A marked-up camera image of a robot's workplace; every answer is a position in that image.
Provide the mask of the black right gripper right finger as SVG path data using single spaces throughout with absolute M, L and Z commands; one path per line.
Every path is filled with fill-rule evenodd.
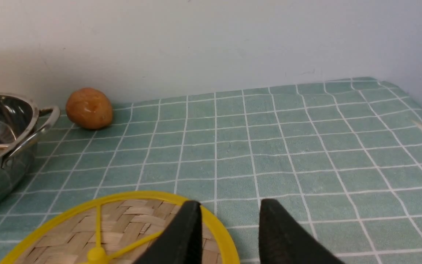
M 342 264 L 277 201 L 263 199 L 259 214 L 261 264 Z

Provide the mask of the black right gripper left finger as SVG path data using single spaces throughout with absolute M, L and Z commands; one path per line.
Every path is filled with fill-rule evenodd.
M 188 200 L 156 241 L 135 264 L 200 264 L 202 260 L 201 204 Z

